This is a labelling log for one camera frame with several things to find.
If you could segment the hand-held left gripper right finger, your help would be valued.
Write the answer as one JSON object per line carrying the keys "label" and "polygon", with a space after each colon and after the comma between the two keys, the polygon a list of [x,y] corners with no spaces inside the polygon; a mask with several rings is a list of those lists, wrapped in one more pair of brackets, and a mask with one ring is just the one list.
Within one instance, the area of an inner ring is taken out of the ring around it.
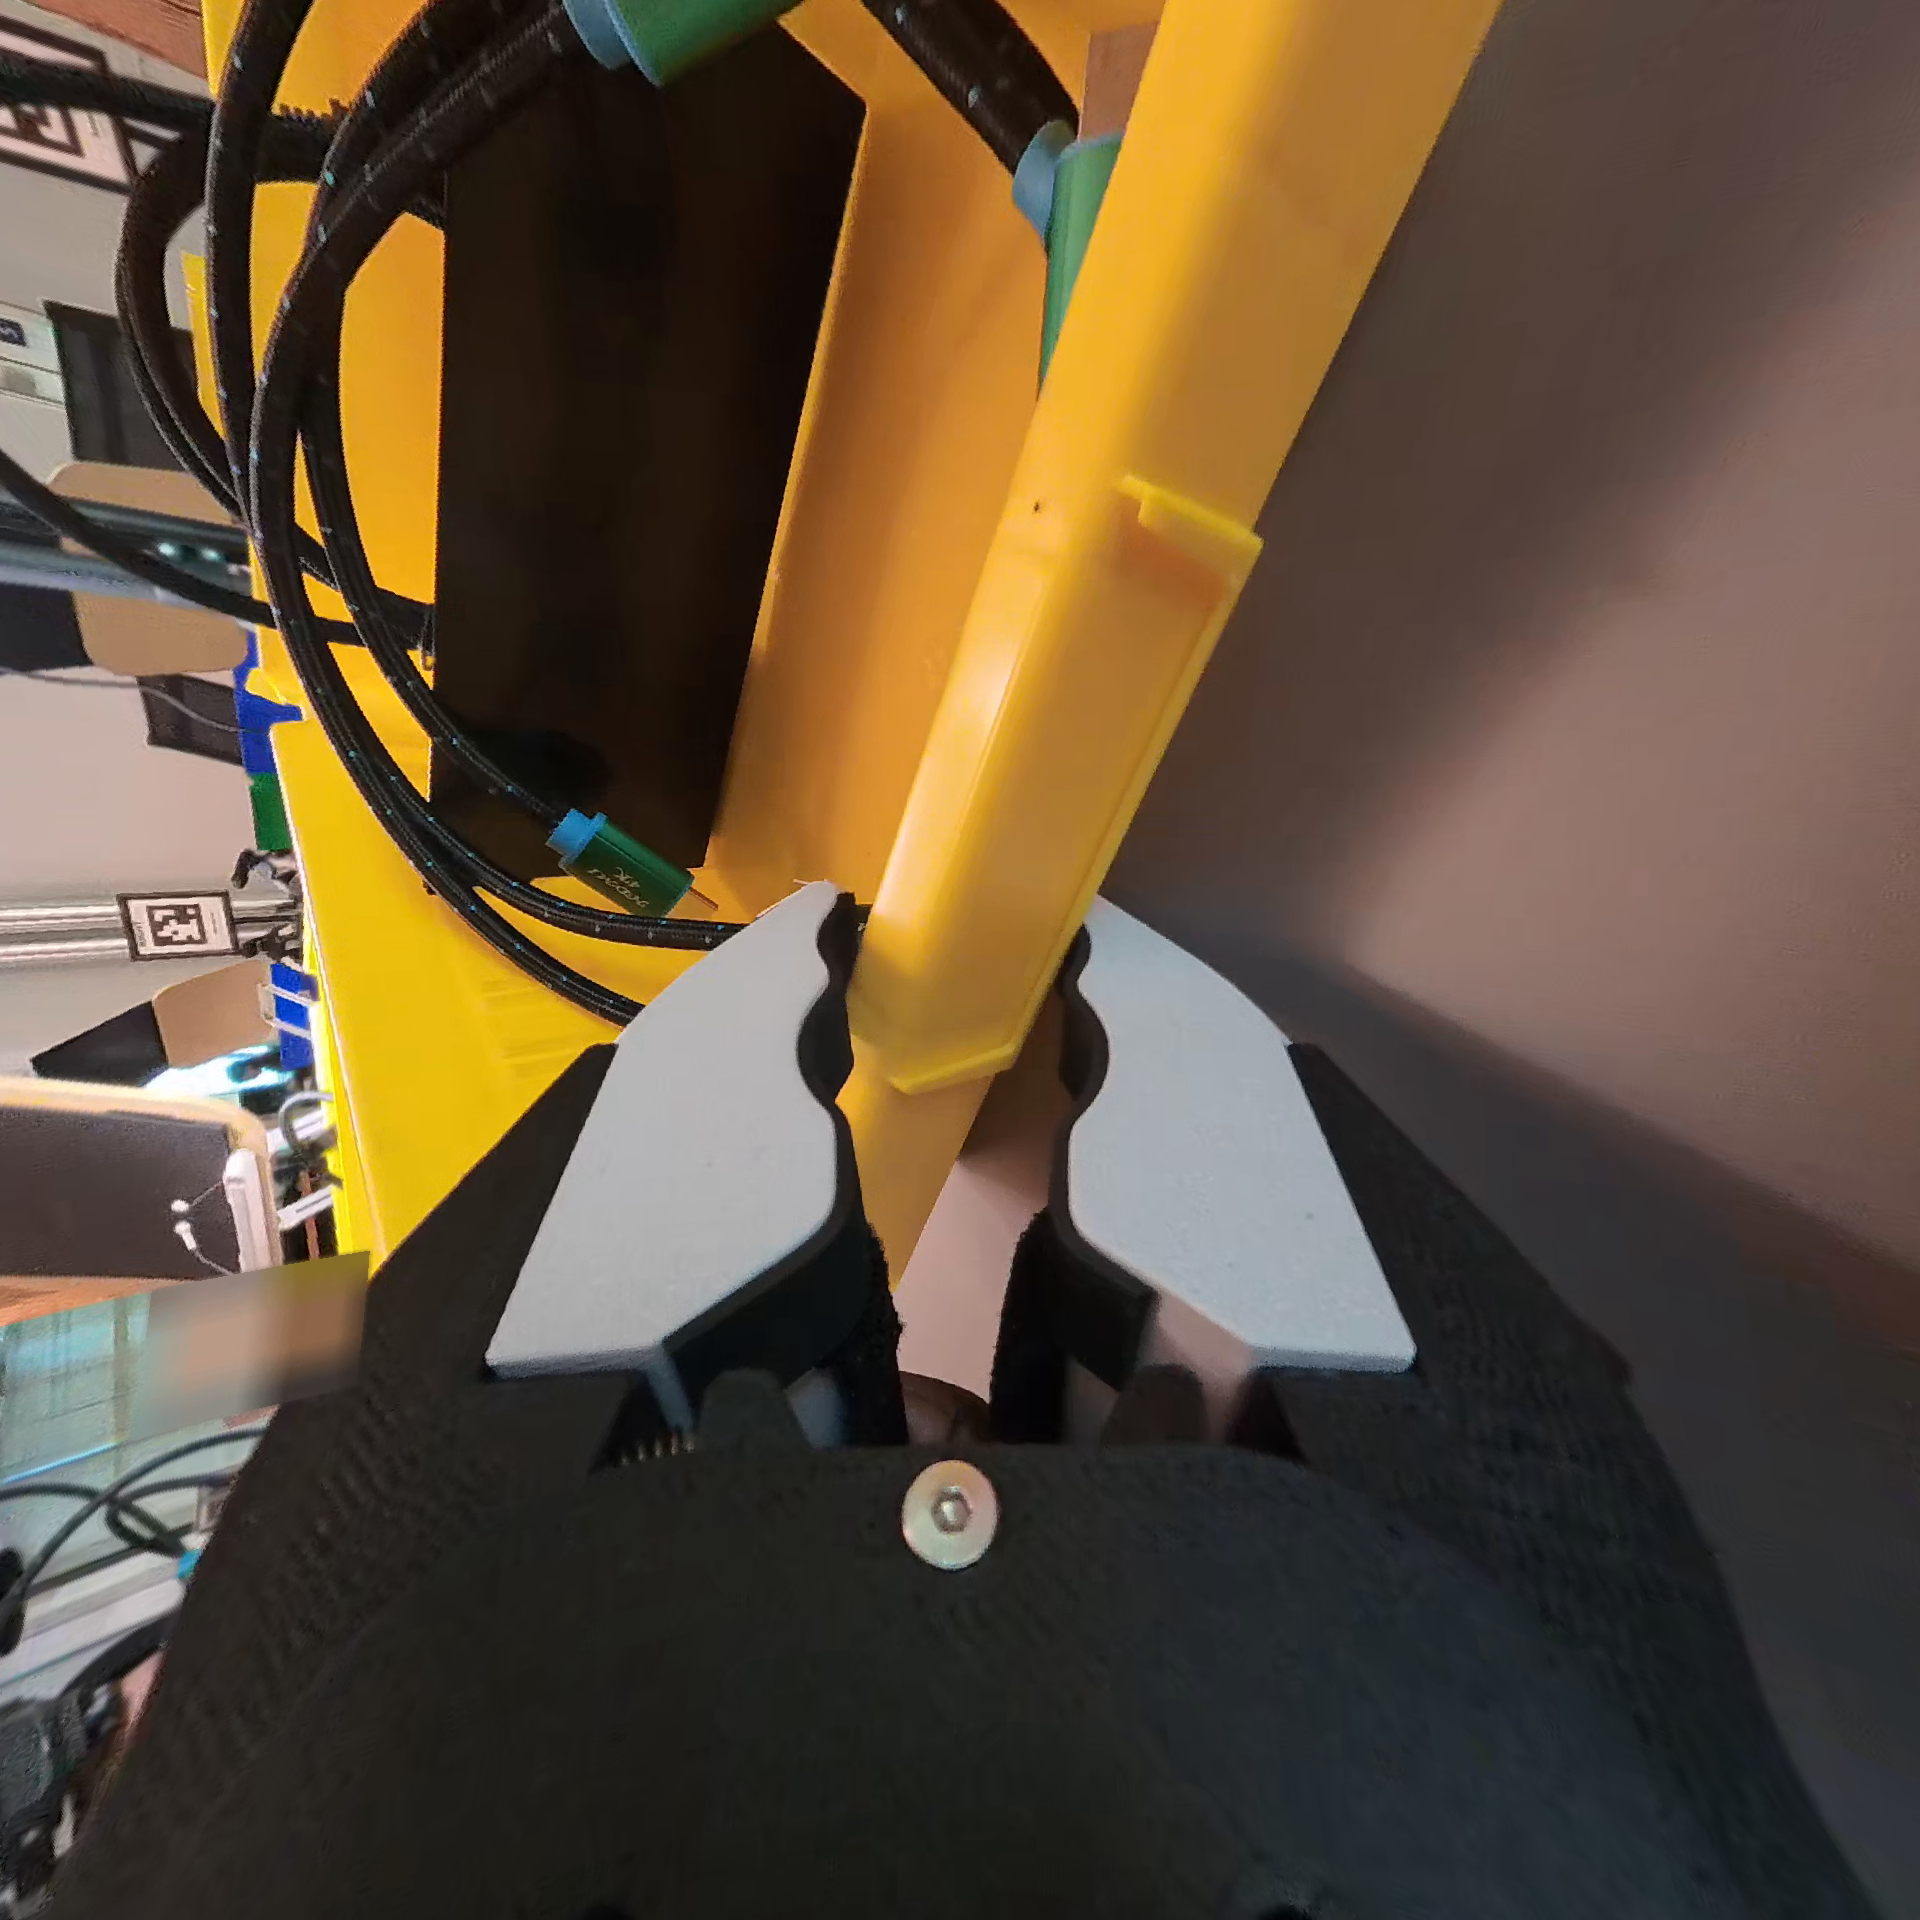
{"label": "hand-held left gripper right finger", "polygon": [[1002,1297],[995,1437],[1090,1443],[1164,1375],[1208,1439],[1260,1426],[1260,1379],[1414,1379],[1286,1031],[1103,899],[1059,996],[1067,1116]]}

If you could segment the black block in bin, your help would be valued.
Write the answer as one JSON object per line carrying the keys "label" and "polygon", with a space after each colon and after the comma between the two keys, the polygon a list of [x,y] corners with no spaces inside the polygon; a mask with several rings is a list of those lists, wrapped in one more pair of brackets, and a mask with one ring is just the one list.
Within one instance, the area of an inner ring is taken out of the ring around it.
{"label": "black block in bin", "polygon": [[443,189],[433,696],[535,798],[709,857],[864,107],[780,25],[597,66]]}

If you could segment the large yellow plastic bin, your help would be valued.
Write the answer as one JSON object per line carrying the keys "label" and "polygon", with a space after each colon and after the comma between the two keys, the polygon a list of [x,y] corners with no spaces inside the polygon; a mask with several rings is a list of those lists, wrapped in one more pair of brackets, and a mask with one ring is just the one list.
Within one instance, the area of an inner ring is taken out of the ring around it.
{"label": "large yellow plastic bin", "polygon": [[[1042,1016],[1500,4],[213,4],[190,260],[310,895],[348,1227],[388,1257],[584,1047],[806,882],[864,912],[890,1279]],[[433,696],[449,171],[590,66],[780,25],[864,107],[695,868]]]}

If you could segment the small marker tag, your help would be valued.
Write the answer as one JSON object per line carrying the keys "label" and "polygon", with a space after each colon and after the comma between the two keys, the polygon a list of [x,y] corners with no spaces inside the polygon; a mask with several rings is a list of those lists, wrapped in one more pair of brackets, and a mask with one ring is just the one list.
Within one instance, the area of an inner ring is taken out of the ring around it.
{"label": "small marker tag", "polygon": [[120,891],[113,906],[132,964],[241,952],[228,891]]}

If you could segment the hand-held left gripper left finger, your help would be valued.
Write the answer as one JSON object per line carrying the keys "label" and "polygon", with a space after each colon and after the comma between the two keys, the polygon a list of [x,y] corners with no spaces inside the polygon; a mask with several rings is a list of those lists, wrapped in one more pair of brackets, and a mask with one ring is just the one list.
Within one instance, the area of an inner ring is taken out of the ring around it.
{"label": "hand-held left gripper left finger", "polygon": [[806,882],[688,965],[611,1047],[498,1312],[494,1379],[638,1380],[688,1432],[768,1373],[817,1443],[905,1443],[897,1317],[851,1131],[851,895]]}

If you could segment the wall marker poster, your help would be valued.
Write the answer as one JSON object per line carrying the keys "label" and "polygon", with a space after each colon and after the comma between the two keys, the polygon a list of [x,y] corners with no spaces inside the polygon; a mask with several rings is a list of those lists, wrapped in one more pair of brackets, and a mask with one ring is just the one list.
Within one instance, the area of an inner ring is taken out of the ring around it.
{"label": "wall marker poster", "polygon": [[[106,73],[105,52],[14,19],[4,22],[4,56]],[[126,131],[113,115],[87,107],[4,100],[4,163],[118,193],[132,184]]]}

